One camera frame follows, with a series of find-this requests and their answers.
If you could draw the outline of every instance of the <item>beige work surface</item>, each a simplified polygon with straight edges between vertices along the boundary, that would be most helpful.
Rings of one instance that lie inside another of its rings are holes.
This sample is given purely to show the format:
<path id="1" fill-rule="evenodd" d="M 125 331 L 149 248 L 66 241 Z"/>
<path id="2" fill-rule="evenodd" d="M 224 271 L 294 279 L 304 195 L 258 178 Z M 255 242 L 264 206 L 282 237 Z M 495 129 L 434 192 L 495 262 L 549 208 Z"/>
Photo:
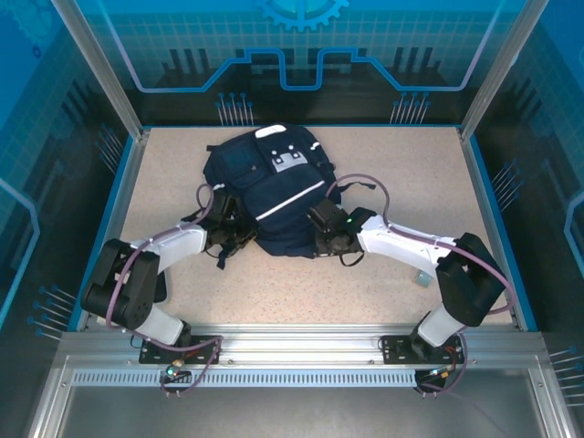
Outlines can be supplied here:
<path id="1" fill-rule="evenodd" d="M 192 213 L 195 190 L 204 182 L 206 145 L 246 130 L 152 129 L 121 238 L 153 235 Z M 470 232 L 487 242 L 454 128 L 310 130 L 338 177 L 365 172 L 385 182 L 393 222 L 437 235 Z M 383 196 L 354 185 L 343 194 L 343 206 L 381 212 Z M 172 295 L 164 307 L 191 323 L 415 323 L 441 301 L 435 280 L 420 287 L 413 267 L 381 255 L 344 267 L 336 257 L 272 257 L 252 243 L 227 261 L 225 271 L 215 262 L 202 254 L 172 266 Z M 487 319 L 510 320 L 508 314 Z"/>

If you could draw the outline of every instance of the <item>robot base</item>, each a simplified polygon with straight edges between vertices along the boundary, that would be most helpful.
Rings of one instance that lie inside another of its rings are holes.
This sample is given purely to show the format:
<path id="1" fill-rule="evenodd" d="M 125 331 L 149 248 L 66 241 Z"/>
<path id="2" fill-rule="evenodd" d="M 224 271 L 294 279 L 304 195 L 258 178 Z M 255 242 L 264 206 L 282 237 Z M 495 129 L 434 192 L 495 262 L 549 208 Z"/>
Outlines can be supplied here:
<path id="1" fill-rule="evenodd" d="M 435 352 L 428 357 L 428 360 L 421 359 L 411 347 L 410 336 L 382 336 L 379 340 L 379 347 L 383 351 L 383 363 L 385 365 L 451 365 L 454 361 L 456 365 L 464 362 L 463 347 L 460 338 L 451 336 Z M 448 347 L 454 349 L 454 358 L 448 352 Z"/>
<path id="2" fill-rule="evenodd" d="M 195 336 L 191 339 L 191 345 L 200 344 L 201 342 L 205 342 L 206 340 L 212 339 L 214 336 Z M 211 354 L 213 353 L 214 344 L 207 345 L 201 349 L 196 350 L 195 352 L 188 352 L 188 353 L 178 353 L 175 351 L 168 351 L 166 349 L 160 349 L 155 345 L 151 344 L 150 342 L 143 341 L 141 350 L 140 350 L 140 357 L 138 362 L 141 364 L 148 364 L 148 365 L 168 365 L 175 360 L 182 359 L 186 365 L 204 365 L 207 363 Z M 213 365 L 219 363 L 219 355 L 221 351 L 219 351 L 213 362 Z"/>

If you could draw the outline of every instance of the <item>backpack strap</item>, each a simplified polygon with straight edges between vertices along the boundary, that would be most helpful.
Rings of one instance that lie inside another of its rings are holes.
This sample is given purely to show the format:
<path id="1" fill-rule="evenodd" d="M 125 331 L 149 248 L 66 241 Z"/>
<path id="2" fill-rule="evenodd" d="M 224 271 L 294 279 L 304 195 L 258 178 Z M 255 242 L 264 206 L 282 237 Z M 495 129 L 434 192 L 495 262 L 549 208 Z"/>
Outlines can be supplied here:
<path id="1" fill-rule="evenodd" d="M 337 169 L 337 166 L 335 166 L 332 162 L 317 162 L 316 166 L 323 172 L 333 173 Z"/>
<path id="2" fill-rule="evenodd" d="M 222 271 L 225 269 L 225 262 L 230 254 L 232 254 L 235 250 L 235 245 L 221 245 L 223 248 L 219 255 L 217 256 L 217 267 Z"/>
<path id="3" fill-rule="evenodd" d="M 345 184 L 342 187 L 339 187 L 339 192 L 341 192 L 341 193 L 345 192 L 353 184 L 360 184 L 364 187 L 367 187 L 370 190 L 375 190 L 375 188 L 377 187 L 377 185 L 369 184 L 368 182 L 355 181 L 355 182 L 350 182 L 348 184 Z"/>

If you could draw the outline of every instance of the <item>glass wall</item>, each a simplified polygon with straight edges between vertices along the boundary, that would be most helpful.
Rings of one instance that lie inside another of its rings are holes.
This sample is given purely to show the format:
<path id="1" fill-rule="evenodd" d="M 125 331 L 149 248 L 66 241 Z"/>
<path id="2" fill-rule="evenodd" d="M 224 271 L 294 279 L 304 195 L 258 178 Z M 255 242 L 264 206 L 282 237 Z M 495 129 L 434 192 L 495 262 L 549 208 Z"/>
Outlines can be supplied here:
<path id="1" fill-rule="evenodd" d="M 128 134 L 50 2 L 0 10 L 0 424 L 23 436 Z"/>
<path id="2" fill-rule="evenodd" d="M 524 0 L 78 3 L 145 124 L 452 124 Z"/>
<path id="3" fill-rule="evenodd" d="M 476 132 L 551 352 L 584 350 L 583 14 L 550 0 Z"/>

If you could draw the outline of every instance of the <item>blue wall graphic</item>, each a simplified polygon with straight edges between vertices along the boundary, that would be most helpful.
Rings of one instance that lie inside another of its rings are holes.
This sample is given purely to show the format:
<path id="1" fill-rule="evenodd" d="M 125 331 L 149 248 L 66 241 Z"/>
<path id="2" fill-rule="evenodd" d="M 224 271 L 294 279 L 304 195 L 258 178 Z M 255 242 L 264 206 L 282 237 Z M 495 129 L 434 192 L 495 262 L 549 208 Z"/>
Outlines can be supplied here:
<path id="1" fill-rule="evenodd" d="M 424 91 L 439 93 L 424 123 L 459 123 L 523 4 L 80 2 L 148 124 L 217 123 L 198 109 L 226 89 L 255 97 L 258 123 L 387 122 L 401 92 Z"/>
<path id="2" fill-rule="evenodd" d="M 49 0 L 0 10 L 0 423 L 25 436 L 67 322 L 35 291 L 79 290 L 127 132 Z"/>

